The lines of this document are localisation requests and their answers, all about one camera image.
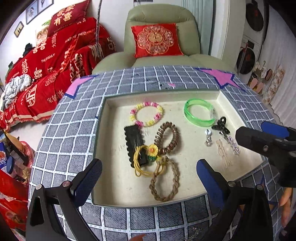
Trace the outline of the pink star rhinestone clip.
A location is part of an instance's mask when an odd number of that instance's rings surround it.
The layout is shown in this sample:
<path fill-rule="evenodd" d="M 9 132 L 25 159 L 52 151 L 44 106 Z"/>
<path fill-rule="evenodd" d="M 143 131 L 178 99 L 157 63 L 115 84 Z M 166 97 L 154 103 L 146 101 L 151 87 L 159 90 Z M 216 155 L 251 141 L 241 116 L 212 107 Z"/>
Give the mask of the pink star rhinestone clip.
<path fill-rule="evenodd" d="M 224 139 L 231 146 L 234 154 L 239 155 L 240 154 L 240 149 L 239 149 L 237 143 L 234 141 L 234 139 L 231 136 L 228 136 L 228 135 L 224 135 Z"/>

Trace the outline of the beige hair clip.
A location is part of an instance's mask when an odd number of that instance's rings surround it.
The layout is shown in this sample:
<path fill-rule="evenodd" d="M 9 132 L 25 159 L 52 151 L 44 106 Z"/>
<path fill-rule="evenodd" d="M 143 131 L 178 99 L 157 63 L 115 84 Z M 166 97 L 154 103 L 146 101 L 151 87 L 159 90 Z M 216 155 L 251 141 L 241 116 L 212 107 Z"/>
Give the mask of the beige hair clip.
<path fill-rule="evenodd" d="M 216 141 L 216 145 L 218 147 L 218 154 L 221 157 L 221 160 L 224 164 L 225 169 L 233 165 L 233 162 L 228 158 L 227 151 L 225 150 L 222 141 L 219 139 Z"/>

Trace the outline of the silver dangling earring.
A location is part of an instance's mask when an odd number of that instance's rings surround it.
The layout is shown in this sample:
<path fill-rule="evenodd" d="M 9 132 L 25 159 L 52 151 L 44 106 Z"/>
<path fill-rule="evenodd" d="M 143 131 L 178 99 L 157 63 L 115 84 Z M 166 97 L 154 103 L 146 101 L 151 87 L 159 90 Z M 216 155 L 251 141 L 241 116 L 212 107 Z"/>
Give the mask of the silver dangling earring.
<path fill-rule="evenodd" d="M 212 132 L 210 129 L 206 129 L 205 134 L 206 134 L 205 145 L 207 147 L 210 147 L 212 145 L 212 138 L 211 138 Z"/>

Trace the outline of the cream jewelry tray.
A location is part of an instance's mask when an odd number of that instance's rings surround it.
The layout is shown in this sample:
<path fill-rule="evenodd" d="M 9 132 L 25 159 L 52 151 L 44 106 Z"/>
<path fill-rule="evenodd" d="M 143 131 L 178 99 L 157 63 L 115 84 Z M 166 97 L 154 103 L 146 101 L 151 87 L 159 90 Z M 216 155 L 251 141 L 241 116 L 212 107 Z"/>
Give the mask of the cream jewelry tray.
<path fill-rule="evenodd" d="M 226 180 L 236 180 L 262 163 L 259 154 L 240 147 L 234 154 L 219 131 L 193 125 L 184 116 L 184 105 L 192 98 L 210 102 L 217 118 L 227 118 L 226 127 L 234 137 L 245 125 L 233 104 L 221 91 L 182 90 L 161 91 L 108 97 L 102 104 L 96 135 L 95 157 L 103 164 L 102 175 L 92 190 L 96 205 L 133 208 L 161 205 L 149 188 L 149 173 L 159 169 L 156 191 L 166 197 L 173 190 L 173 170 L 170 164 L 159 165 L 157 158 L 168 157 L 178 170 L 177 192 L 171 202 L 188 200 L 205 194 L 196 173 L 196 162 L 205 159 Z M 144 144 L 137 147 L 130 166 L 126 149 L 125 126 L 138 125 Z M 205 130 L 212 132 L 212 145 L 205 145 Z M 233 165 L 225 169 L 218 154 L 217 140 L 221 140 Z M 148 163 L 140 166 L 138 155 L 145 150 Z"/>

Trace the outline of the black claw hair clip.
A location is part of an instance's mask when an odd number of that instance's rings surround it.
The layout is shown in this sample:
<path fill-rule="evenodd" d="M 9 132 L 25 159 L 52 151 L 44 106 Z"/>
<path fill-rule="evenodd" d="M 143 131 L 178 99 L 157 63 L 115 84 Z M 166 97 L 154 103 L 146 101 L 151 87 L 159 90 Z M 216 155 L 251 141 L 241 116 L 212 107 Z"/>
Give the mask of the black claw hair clip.
<path fill-rule="evenodd" d="M 221 132 L 222 135 L 226 137 L 227 135 L 230 134 L 229 129 L 227 129 L 226 127 L 226 122 L 227 122 L 227 118 L 225 116 L 222 116 L 221 118 L 219 118 L 219 120 L 217 120 L 217 123 L 215 125 L 211 126 L 211 128 L 213 130 Z"/>

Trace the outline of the small silver earring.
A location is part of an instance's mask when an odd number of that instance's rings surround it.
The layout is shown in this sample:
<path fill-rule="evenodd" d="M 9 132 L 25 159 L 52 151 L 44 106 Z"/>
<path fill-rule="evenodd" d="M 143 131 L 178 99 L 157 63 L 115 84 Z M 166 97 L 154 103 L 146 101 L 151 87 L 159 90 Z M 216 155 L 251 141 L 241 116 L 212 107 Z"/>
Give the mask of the small silver earring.
<path fill-rule="evenodd" d="M 203 230 L 204 230 L 203 228 L 193 227 L 192 233 L 188 235 L 188 237 L 185 237 L 184 241 L 194 241 L 198 239 L 201 236 Z"/>

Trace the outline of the green translucent bangle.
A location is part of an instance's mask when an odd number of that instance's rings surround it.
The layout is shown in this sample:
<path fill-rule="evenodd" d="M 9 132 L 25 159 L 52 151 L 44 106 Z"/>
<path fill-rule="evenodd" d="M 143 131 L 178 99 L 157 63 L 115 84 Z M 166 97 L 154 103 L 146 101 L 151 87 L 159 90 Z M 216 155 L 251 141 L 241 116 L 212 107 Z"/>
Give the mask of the green translucent bangle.
<path fill-rule="evenodd" d="M 217 120 L 214 106 L 203 99 L 192 98 L 184 105 L 184 116 L 193 125 L 210 127 Z"/>

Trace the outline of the black rectangular hair clip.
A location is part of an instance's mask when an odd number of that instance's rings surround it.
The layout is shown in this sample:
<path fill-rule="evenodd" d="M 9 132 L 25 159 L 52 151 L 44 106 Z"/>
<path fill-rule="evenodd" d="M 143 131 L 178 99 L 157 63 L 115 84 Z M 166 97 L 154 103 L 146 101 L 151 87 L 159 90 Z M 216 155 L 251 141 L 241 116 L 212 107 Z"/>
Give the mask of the black rectangular hair clip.
<path fill-rule="evenodd" d="M 130 161 L 130 166 L 134 168 L 133 156 L 135 154 L 137 147 L 142 146 L 144 144 L 144 141 L 142 139 L 142 134 L 140 132 L 138 125 L 125 126 L 124 131 L 126 149 Z M 146 165 L 148 163 L 147 154 L 143 149 L 141 149 L 139 152 L 138 163 L 140 166 Z"/>

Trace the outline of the pink star sticker far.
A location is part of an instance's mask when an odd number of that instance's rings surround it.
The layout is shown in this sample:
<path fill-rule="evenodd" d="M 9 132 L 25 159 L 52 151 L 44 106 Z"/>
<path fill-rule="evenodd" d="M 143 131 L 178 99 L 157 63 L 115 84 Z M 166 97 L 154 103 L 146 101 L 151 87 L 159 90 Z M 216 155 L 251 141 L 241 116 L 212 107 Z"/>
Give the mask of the pink star sticker far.
<path fill-rule="evenodd" d="M 217 69 L 206 69 L 206 68 L 196 68 L 196 69 L 203 73 L 213 76 L 215 81 L 218 83 L 220 89 L 223 89 L 227 85 L 230 85 L 232 87 L 236 87 L 237 89 L 244 91 L 244 89 L 234 81 L 235 75 L 232 73 L 226 73 Z"/>

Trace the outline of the blue snack box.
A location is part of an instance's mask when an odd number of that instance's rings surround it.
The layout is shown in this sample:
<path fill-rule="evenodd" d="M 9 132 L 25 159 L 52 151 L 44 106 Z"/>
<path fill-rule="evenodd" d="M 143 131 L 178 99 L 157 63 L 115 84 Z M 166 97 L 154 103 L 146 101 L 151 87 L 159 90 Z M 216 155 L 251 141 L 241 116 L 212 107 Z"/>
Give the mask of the blue snack box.
<path fill-rule="evenodd" d="M 3 142 L 0 142 L 0 169 L 7 166 L 6 148 Z"/>

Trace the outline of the grey white crumpled cloth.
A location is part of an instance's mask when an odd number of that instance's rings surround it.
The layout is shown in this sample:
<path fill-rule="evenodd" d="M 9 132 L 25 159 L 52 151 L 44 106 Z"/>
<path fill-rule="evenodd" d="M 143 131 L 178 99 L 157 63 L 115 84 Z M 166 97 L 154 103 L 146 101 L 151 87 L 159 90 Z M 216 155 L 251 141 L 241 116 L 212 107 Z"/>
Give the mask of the grey white crumpled cloth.
<path fill-rule="evenodd" d="M 28 88 L 33 83 L 32 78 L 28 74 L 23 74 L 11 79 L 6 84 L 3 93 L 1 94 L 1 111 L 4 111 L 15 100 L 16 96 Z"/>

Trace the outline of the washing machine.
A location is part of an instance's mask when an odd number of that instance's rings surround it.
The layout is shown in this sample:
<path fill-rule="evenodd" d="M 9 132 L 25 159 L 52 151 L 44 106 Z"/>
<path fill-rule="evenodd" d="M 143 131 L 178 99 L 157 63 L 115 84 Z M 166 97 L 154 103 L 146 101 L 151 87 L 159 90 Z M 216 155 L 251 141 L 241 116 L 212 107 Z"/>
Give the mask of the washing machine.
<path fill-rule="evenodd" d="M 267 1 L 246 1 L 245 24 L 240 51 L 235 65 L 238 76 L 245 82 L 259 60 L 269 22 Z"/>

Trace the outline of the red bedspread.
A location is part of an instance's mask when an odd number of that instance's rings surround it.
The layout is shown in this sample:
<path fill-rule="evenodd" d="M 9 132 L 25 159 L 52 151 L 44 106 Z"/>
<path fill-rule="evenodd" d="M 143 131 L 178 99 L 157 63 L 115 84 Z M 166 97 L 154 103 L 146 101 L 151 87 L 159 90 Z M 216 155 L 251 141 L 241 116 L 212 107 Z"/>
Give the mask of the red bedspread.
<path fill-rule="evenodd" d="M 48 120 L 72 82 L 90 75 L 99 61 L 116 51 L 107 29 L 95 18 L 84 18 L 20 58 L 6 77 L 6 84 L 21 75 L 32 82 L 1 110 L 1 129 L 17 123 Z"/>

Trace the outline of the red embroidered cushion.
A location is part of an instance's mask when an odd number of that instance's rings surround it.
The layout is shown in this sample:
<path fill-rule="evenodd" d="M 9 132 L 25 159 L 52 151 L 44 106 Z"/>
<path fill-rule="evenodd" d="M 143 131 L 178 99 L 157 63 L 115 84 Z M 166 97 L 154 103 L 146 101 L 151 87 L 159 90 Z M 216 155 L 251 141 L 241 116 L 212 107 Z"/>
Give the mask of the red embroidered cushion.
<path fill-rule="evenodd" d="M 153 56 L 179 56 L 180 49 L 175 23 L 131 27 L 136 58 Z"/>

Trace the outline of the red bed pillow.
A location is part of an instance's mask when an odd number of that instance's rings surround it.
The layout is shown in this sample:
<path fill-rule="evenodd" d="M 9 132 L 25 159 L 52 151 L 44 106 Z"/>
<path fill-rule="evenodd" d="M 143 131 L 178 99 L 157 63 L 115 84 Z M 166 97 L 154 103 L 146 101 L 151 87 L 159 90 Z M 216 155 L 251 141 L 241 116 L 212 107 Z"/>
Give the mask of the red bed pillow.
<path fill-rule="evenodd" d="M 47 37 L 51 37 L 59 30 L 77 22 L 81 22 L 87 15 L 91 0 L 69 5 L 52 16 Z"/>

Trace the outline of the framed wall photo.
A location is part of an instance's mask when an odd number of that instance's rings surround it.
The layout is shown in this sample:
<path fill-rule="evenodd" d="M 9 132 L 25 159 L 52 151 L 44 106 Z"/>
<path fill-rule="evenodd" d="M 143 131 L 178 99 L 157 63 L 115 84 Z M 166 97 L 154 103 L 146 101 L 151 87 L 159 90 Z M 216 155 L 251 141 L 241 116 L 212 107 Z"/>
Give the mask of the framed wall photo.
<path fill-rule="evenodd" d="M 41 12 L 43 12 L 53 4 L 53 0 L 34 0 L 25 10 L 26 24 L 28 25 Z"/>

